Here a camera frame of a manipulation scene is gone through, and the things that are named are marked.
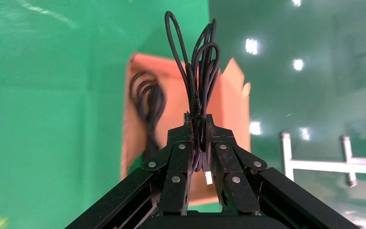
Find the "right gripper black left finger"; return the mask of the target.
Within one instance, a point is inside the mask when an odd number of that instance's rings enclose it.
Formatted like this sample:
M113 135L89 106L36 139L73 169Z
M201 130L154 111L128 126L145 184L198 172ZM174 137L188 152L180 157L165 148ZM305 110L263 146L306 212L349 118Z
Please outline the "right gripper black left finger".
M192 173L192 122L168 131L167 145L71 222L69 229L138 229L151 217L185 215Z

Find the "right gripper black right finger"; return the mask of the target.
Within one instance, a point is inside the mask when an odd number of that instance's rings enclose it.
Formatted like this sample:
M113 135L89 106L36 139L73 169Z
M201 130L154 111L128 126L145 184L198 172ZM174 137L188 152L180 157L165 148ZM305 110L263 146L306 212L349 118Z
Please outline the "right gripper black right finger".
M241 148L233 132L206 116L212 175L233 229L354 229L337 213L265 161Z

